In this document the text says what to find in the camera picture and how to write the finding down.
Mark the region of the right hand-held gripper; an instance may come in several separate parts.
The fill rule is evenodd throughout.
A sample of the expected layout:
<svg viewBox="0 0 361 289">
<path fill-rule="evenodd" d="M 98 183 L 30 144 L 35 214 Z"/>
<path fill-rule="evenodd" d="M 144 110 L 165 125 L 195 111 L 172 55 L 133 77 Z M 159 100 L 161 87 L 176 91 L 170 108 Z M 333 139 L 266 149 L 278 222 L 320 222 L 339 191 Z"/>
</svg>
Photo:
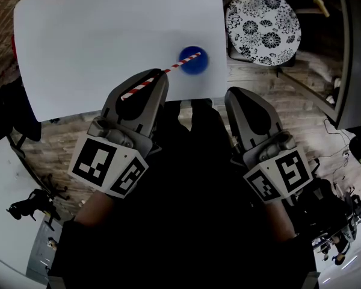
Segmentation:
<svg viewBox="0 0 361 289">
<path fill-rule="evenodd" d="M 269 102 L 249 90 L 231 87 L 224 103 L 239 146 L 239 164 L 245 168 L 243 178 L 263 203 L 286 199 L 313 180 L 303 148 L 282 131 Z"/>
</svg>

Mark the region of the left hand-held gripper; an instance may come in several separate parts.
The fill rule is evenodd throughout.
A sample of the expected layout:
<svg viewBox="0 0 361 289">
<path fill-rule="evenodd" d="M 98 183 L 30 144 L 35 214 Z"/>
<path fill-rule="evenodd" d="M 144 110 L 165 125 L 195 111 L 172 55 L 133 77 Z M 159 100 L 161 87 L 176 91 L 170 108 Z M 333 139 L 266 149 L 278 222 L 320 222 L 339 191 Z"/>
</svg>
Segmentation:
<svg viewBox="0 0 361 289">
<path fill-rule="evenodd" d="M 122 100 L 123 95 L 150 78 L 154 80 Z M 152 133 L 168 88 L 168 76 L 160 69 L 135 74 L 114 88 L 103 116 L 95 117 L 88 131 L 79 136 L 68 174 L 111 197 L 126 197 L 149 168 L 146 158 L 154 147 Z M 122 124 L 121 119 L 133 121 Z"/>
</svg>

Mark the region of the red white striped straw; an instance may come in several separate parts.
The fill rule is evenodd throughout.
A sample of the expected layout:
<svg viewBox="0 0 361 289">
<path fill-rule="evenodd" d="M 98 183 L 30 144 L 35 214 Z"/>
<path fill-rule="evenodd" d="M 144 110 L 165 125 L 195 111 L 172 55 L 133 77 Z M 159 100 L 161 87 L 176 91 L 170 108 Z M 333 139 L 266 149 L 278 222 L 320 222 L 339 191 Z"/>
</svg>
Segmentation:
<svg viewBox="0 0 361 289">
<path fill-rule="evenodd" d="M 172 65 L 169 69 L 165 69 L 165 70 L 162 70 L 164 73 L 169 73 L 171 72 L 172 70 L 175 70 L 179 67 L 181 67 L 183 64 L 186 64 L 188 63 L 189 61 L 192 61 L 194 60 L 195 58 L 201 56 L 201 52 L 196 52 L 195 54 L 193 55 L 190 55 L 189 57 L 187 58 L 184 58 L 183 60 L 177 62 L 176 64 Z M 159 74 L 157 75 L 154 75 L 152 77 L 150 77 L 149 79 L 145 80 L 144 82 L 138 84 L 136 87 L 132 88 L 130 91 L 128 91 L 127 93 L 123 94 L 120 99 L 122 101 L 126 100 L 127 98 L 131 97 L 132 95 L 134 95 L 136 92 L 139 92 L 141 89 L 145 88 L 146 86 L 148 86 L 151 82 L 153 82 L 153 80 L 158 77 Z"/>
</svg>

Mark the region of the blue cup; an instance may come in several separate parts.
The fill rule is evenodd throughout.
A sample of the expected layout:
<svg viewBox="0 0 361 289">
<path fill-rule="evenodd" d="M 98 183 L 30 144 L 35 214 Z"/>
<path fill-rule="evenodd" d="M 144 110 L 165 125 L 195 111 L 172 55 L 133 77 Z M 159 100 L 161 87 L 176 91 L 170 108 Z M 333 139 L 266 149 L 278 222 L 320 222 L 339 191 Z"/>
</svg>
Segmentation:
<svg viewBox="0 0 361 289">
<path fill-rule="evenodd" d="M 198 75 L 203 73 L 209 64 L 209 57 L 206 51 L 198 46 L 188 46 L 184 48 L 179 54 L 179 61 L 182 61 L 196 53 L 200 55 L 191 61 L 181 65 L 181 69 L 189 75 Z"/>
</svg>

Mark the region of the person's left forearm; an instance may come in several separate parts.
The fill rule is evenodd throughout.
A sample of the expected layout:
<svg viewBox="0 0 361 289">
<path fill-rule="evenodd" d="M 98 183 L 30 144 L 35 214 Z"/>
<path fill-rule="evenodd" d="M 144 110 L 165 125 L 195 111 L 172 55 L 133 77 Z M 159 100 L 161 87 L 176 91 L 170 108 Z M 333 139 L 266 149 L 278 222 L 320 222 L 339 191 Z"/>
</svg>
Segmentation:
<svg viewBox="0 0 361 289">
<path fill-rule="evenodd" d="M 84 226 L 99 225 L 110 216 L 114 204 L 114 200 L 107 194 L 95 191 L 79 210 L 74 221 Z"/>
</svg>

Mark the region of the person's right forearm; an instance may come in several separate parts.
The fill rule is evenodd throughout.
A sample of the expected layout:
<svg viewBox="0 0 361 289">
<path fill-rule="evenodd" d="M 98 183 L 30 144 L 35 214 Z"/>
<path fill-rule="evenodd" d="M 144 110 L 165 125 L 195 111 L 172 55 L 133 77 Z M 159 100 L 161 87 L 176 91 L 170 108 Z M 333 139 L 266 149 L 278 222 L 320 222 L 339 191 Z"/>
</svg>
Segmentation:
<svg viewBox="0 0 361 289">
<path fill-rule="evenodd" d="M 279 243 L 296 237 L 294 225 L 285 210 L 282 201 L 275 201 L 265 205 L 265 211 L 271 233 Z"/>
</svg>

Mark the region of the white rectangular table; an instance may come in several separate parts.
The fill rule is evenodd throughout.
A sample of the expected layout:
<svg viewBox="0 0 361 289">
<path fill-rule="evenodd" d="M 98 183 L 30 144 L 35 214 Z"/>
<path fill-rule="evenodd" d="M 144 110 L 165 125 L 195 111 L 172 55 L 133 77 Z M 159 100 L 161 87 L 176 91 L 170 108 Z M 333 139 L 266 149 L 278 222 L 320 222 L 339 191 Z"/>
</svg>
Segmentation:
<svg viewBox="0 0 361 289">
<path fill-rule="evenodd" d="M 223 0 L 20 0 L 14 9 L 20 74 L 38 121 L 100 110 L 139 72 L 175 64 L 202 48 L 199 75 L 168 75 L 169 101 L 226 92 Z"/>
</svg>

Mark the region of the person's black clothing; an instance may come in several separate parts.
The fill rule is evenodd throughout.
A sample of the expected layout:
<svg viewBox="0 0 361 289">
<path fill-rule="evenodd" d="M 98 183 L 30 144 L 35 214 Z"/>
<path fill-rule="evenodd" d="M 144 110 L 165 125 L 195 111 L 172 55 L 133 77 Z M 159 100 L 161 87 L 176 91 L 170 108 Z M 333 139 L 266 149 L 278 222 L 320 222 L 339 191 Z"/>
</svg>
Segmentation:
<svg viewBox="0 0 361 289">
<path fill-rule="evenodd" d="M 65 222 L 48 275 L 66 289 L 301 289 L 316 271 L 310 239 L 279 243 L 265 205 L 251 208 L 230 166 L 231 145 L 210 99 L 193 100 L 192 127 L 167 102 L 161 151 L 96 226 Z"/>
</svg>

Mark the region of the dark grey table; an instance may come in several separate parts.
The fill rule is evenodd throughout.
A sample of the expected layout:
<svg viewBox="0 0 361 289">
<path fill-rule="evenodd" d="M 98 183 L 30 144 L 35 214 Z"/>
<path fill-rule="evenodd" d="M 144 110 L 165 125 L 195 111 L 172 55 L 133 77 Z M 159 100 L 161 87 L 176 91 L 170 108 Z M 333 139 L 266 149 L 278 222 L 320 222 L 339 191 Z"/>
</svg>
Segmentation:
<svg viewBox="0 0 361 289">
<path fill-rule="evenodd" d="M 344 21 L 344 61 L 341 86 L 335 105 L 302 82 L 277 69 L 276 76 L 312 101 L 336 129 L 361 126 L 361 0 L 341 0 Z"/>
</svg>

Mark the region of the white round table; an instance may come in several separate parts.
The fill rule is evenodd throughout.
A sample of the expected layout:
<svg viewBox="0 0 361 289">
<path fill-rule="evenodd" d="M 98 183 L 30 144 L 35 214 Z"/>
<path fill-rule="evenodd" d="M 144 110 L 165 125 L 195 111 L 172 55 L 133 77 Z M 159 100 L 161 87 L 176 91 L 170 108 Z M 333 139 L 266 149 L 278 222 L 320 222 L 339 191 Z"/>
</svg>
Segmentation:
<svg viewBox="0 0 361 289">
<path fill-rule="evenodd" d="M 38 188 L 12 150 L 8 140 L 0 140 L 0 289 L 45 289 L 27 277 L 32 248 L 45 215 L 16 220 L 7 210 L 10 205 L 28 198 Z"/>
</svg>

